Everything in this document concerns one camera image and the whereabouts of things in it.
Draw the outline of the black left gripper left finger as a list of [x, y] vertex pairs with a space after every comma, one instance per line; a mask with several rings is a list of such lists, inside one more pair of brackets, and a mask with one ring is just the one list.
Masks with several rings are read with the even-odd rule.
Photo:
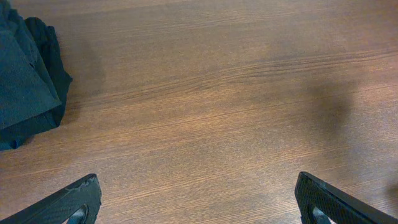
[[3, 224], [94, 223], [101, 206], [96, 174], [88, 174], [35, 204], [1, 220]]

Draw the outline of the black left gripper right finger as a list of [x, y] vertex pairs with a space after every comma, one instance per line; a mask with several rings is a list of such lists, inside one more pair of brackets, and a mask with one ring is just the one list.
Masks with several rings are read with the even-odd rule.
[[300, 172], [295, 198], [301, 222], [397, 224], [397, 219], [352, 197], [308, 172]]

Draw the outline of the dark green t-shirt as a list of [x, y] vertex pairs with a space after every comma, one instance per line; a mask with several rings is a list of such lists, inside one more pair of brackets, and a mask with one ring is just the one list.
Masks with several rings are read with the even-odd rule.
[[1, 150], [59, 127], [71, 82], [54, 27], [1, 1]]

